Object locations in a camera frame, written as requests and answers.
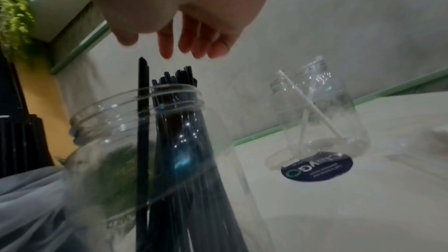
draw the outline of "hanging plant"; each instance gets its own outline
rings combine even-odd
[[[0,44],[8,60],[27,59],[33,46],[30,0],[0,0]]]

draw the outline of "green trim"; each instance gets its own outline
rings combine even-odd
[[[104,36],[108,35],[108,32],[110,31],[109,26],[107,25],[106,21],[102,22],[101,25],[99,25],[93,32],[91,32],[80,44],[75,47],[66,58],[59,61],[55,64],[50,70],[51,75],[56,75],[62,69],[67,67],[70,63],[75,60],[80,54],[85,52],[89,48],[93,48],[97,42],[102,40]]]
[[[395,87],[392,87],[392,88],[389,88],[389,89],[386,89],[386,90],[383,90],[383,91],[378,91],[376,93],[364,96],[362,98],[355,99],[353,101],[353,103],[355,105],[362,105],[364,103],[373,101],[373,100],[375,100],[377,98],[388,97],[388,96],[394,95],[394,94],[396,94],[398,92],[404,91],[406,89],[413,88],[415,86],[418,86],[418,85],[421,85],[421,84],[424,84],[424,83],[427,83],[427,82],[439,79],[439,78],[447,76],[447,75],[448,75],[448,68],[442,69],[440,71],[437,71],[435,73],[423,76],[421,78],[408,81],[408,82],[406,82],[404,84],[401,84],[401,85],[398,85],[398,86],[395,86]],[[248,137],[236,140],[233,143],[233,146],[236,147],[236,146],[245,144],[247,142],[250,142],[250,141],[253,141],[253,140],[256,140],[256,139],[260,139],[260,138],[266,137],[268,135],[280,132],[281,130],[282,130],[281,126],[277,126],[277,127],[274,127],[274,128],[271,128],[271,129],[268,129],[268,130],[265,130],[265,131],[262,131],[260,133],[257,133],[255,135],[251,135],[251,136],[248,136]]]

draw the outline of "jar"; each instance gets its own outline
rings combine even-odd
[[[70,124],[80,148],[66,163],[66,212],[88,251],[273,251],[224,123],[197,88],[125,92]]]
[[[369,135],[345,82],[330,72],[321,56],[296,73],[272,82],[271,91],[271,106],[294,159],[305,159],[319,152],[354,158],[368,148]]]

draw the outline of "dark blue label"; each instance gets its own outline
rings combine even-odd
[[[302,182],[316,182],[332,179],[349,171],[353,160],[346,154],[319,152],[281,168],[288,179]]]

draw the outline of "white countertop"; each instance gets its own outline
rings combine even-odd
[[[448,92],[380,98],[357,106],[372,146],[352,169],[296,182],[265,166],[286,152],[283,133],[237,146],[277,252],[446,252],[447,179],[387,158],[387,142],[448,124]]]

